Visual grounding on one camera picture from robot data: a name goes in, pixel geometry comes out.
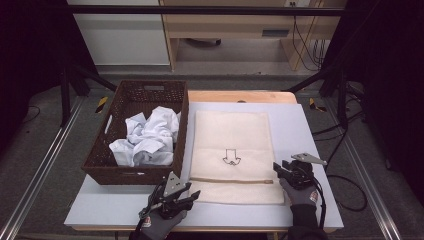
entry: floor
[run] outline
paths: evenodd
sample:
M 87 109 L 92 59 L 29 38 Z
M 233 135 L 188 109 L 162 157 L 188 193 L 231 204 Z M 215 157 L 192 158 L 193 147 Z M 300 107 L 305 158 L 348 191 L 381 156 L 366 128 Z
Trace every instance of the floor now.
M 304 66 L 298 71 L 290 70 L 282 53 L 278 40 L 224 39 L 219 46 L 186 40 L 181 43 L 175 71 L 163 66 L 99 66 L 99 70 L 113 83 L 121 79 L 183 79 L 188 81 L 190 89 L 274 91 L 287 89 L 314 74 L 315 71 Z M 316 67 L 307 58 L 305 64 L 308 68 Z M 33 107 L 29 107 L 26 123 L 1 156 L 0 224 L 3 228 L 0 239 L 114 239 L 113 232 L 77 232 L 63 225 L 85 176 L 80 166 L 104 118 L 102 113 L 95 113 L 95 109 L 101 97 L 113 97 L 103 86 L 91 80 L 87 82 L 91 88 L 88 97 L 71 93 L 72 103 L 79 105 L 80 110 L 66 135 L 61 135 L 63 128 L 59 128 L 60 89 L 55 87 L 32 98 Z M 336 96 L 321 98 L 317 93 L 320 84 L 314 83 L 296 93 L 311 132 L 337 124 Z M 321 110 L 310 107 L 311 98 Z M 356 100 L 349 100 L 347 106 L 348 116 L 361 111 Z M 361 191 L 339 177 L 330 177 L 345 225 L 331 233 L 330 238 L 424 239 L 422 206 L 402 174 L 386 169 L 384 154 L 362 115 L 359 116 L 350 122 L 327 173 L 359 184 L 368 204 L 362 211 L 349 210 L 349 207 L 358 209 L 363 205 Z M 330 158 L 341 133 L 336 128 L 315 136 L 322 159 Z M 120 234 L 119 239 L 126 239 L 126 233 Z

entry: white wall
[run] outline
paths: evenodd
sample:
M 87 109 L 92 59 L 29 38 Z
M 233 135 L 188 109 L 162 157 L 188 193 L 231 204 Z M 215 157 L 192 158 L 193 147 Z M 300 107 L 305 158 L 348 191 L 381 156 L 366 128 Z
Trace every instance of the white wall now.
M 157 0 L 68 0 L 70 5 L 159 5 Z M 74 14 L 96 65 L 169 65 L 160 15 Z

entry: crumpled white cloth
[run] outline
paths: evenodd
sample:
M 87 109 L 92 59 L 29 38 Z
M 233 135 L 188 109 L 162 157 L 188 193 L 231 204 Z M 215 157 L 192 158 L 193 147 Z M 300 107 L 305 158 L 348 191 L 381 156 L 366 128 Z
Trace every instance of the crumpled white cloth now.
M 267 113 L 197 111 L 190 193 L 197 201 L 282 204 Z
M 127 138 L 109 144 L 118 166 L 170 165 L 177 141 L 180 113 L 157 107 L 146 120 L 143 113 L 127 118 Z

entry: wicker basket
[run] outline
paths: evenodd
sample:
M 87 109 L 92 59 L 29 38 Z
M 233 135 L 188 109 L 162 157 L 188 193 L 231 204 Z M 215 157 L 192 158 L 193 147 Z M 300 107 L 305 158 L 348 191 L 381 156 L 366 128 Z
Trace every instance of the wicker basket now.
M 181 112 L 174 159 L 170 166 L 118 167 L 109 144 L 125 139 L 125 119 L 143 112 L 148 118 L 158 106 Z M 81 167 L 101 185 L 155 185 L 173 171 L 180 177 L 187 133 L 188 96 L 184 81 L 122 81 Z

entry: white table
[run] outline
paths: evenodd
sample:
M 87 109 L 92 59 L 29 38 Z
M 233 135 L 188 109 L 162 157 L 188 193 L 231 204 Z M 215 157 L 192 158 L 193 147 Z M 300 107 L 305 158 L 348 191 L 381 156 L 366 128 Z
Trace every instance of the white table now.
M 277 163 L 291 160 L 291 155 L 308 152 L 319 157 L 302 106 L 281 103 L 190 102 L 187 142 L 181 179 L 188 181 L 194 139 L 194 116 L 197 110 L 233 112 L 268 112 Z M 340 213 L 323 167 L 313 165 L 327 203 L 325 230 L 343 227 Z M 86 176 L 65 225 L 76 230 L 131 231 L 138 223 L 138 212 L 147 205 L 154 186 L 98 185 Z M 317 206 L 319 219 L 321 200 Z M 187 217 L 174 231 L 285 231 L 292 225 L 288 205 L 224 205 L 195 202 Z

